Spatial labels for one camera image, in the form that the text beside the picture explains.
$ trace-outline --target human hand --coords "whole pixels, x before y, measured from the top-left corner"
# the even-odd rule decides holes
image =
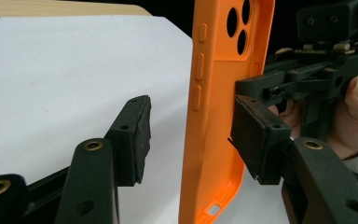
[[[302,101],[288,101],[286,110],[278,116],[292,127],[292,137],[301,129]],[[270,108],[278,114],[276,106]],[[358,155],[358,77],[351,80],[344,100],[337,103],[327,143],[342,159]]]

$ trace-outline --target white surface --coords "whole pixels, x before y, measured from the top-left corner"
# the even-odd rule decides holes
[[[121,223],[177,223],[190,61],[164,18],[0,18],[0,175],[31,184],[68,166],[148,94],[151,149],[142,185],[118,189]],[[279,187],[243,189],[216,223],[287,222]]]

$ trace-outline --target wooden edge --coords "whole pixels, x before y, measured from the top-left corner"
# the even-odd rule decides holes
[[[0,0],[0,17],[48,17],[88,15],[144,15],[151,14],[135,5],[56,1],[56,0]]]

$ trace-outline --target orange phone case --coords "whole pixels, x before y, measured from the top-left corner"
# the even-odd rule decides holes
[[[212,223],[238,192],[244,163],[228,142],[235,82],[263,72],[274,0],[196,0],[180,224]]]

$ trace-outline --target side button cutout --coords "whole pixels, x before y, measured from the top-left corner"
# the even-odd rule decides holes
[[[204,72],[205,65],[205,54],[200,52],[197,57],[197,70],[196,70],[196,80],[201,81]]]
[[[199,29],[199,40],[200,42],[204,42],[206,40],[207,37],[207,30],[208,25],[206,23],[203,23],[200,25],[200,29]]]
[[[201,103],[201,86],[193,87],[193,110],[200,110]]]

